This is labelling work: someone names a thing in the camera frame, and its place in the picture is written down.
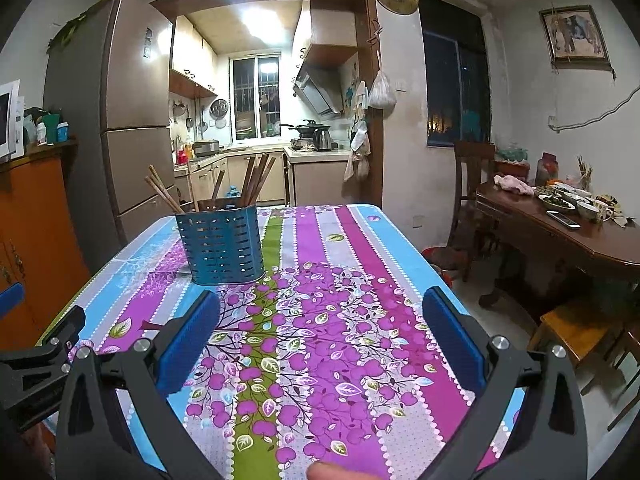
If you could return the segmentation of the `right hand thumb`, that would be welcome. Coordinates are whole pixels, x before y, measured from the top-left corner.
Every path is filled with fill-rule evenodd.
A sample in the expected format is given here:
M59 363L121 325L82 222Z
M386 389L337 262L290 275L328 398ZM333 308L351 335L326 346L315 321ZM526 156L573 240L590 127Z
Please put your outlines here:
M314 462L306 470L307 480L375 480L375 476L353 471L337 464Z

